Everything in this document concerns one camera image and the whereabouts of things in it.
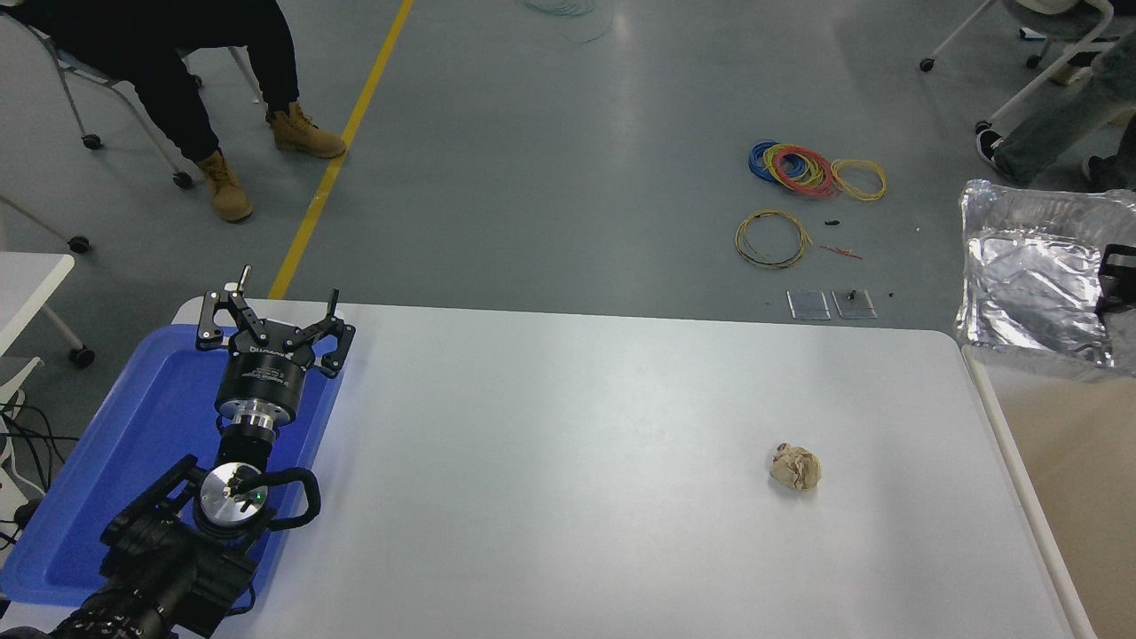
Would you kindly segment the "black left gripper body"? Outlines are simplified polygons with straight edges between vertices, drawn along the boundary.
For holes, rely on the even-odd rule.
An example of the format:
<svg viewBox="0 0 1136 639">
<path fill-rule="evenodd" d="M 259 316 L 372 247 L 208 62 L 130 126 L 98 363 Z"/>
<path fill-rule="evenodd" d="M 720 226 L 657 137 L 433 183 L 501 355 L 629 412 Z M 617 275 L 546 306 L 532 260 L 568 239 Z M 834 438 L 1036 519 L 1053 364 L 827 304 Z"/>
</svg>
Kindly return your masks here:
<svg viewBox="0 0 1136 639">
<path fill-rule="evenodd" d="M 275 420 L 295 420 L 307 372 L 314 365 L 311 345 L 285 351 L 283 340 L 256 345 L 247 332 L 229 337 L 229 359 L 216 396 L 216 410 L 235 420 L 240 408 L 258 403 Z"/>
</svg>

